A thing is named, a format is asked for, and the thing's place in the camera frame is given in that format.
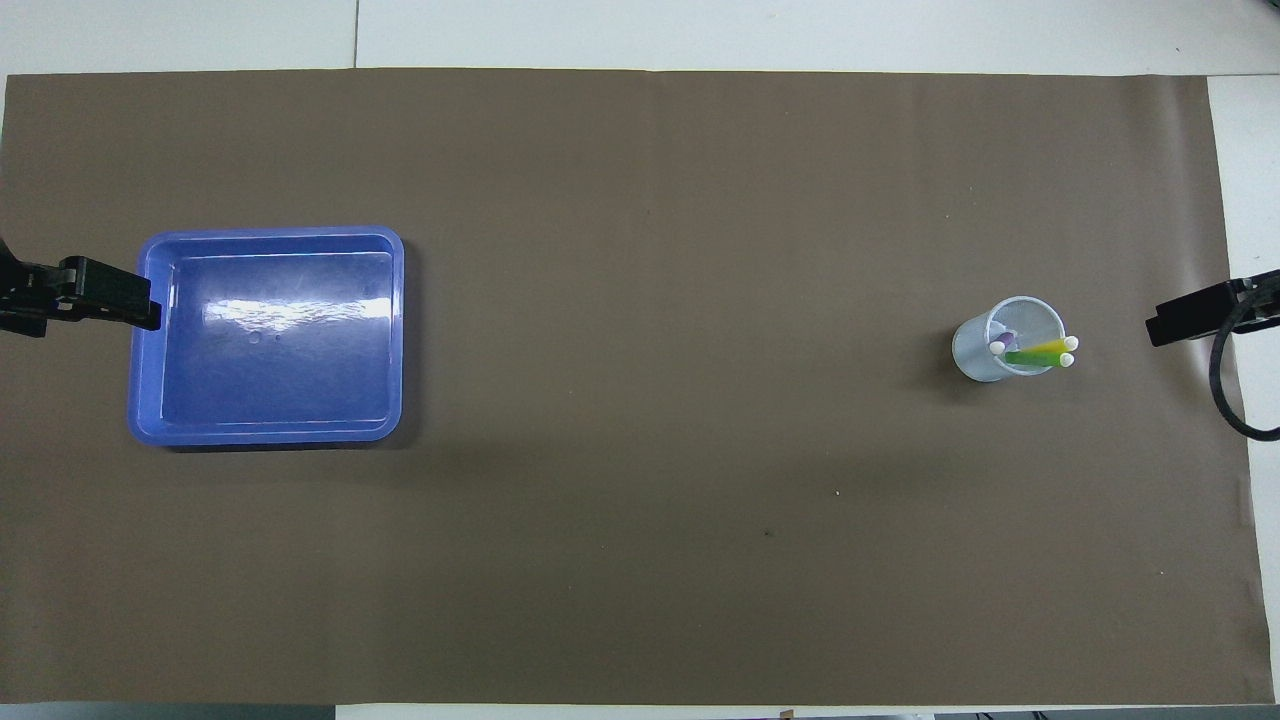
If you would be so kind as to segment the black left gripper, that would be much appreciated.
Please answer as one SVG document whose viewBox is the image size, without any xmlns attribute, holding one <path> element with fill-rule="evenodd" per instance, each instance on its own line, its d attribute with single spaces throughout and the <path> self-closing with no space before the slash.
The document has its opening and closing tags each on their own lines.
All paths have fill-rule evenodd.
<svg viewBox="0 0 1280 720">
<path fill-rule="evenodd" d="M 161 306 L 152 301 L 151 281 L 84 256 L 60 265 L 20 261 L 1 240 L 1 329 L 44 338 L 58 313 L 65 322 L 116 322 L 157 331 Z"/>
</svg>

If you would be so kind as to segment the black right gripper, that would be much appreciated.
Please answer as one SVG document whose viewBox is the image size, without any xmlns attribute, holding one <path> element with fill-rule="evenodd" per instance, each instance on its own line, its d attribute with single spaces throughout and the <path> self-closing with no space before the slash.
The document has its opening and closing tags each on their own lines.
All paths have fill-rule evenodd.
<svg viewBox="0 0 1280 720">
<path fill-rule="evenodd" d="M 1279 269 L 1224 281 L 1161 302 L 1146 320 L 1153 347 L 1215 334 L 1238 301 L 1251 299 L 1240 331 L 1265 331 L 1279 325 Z"/>
</svg>

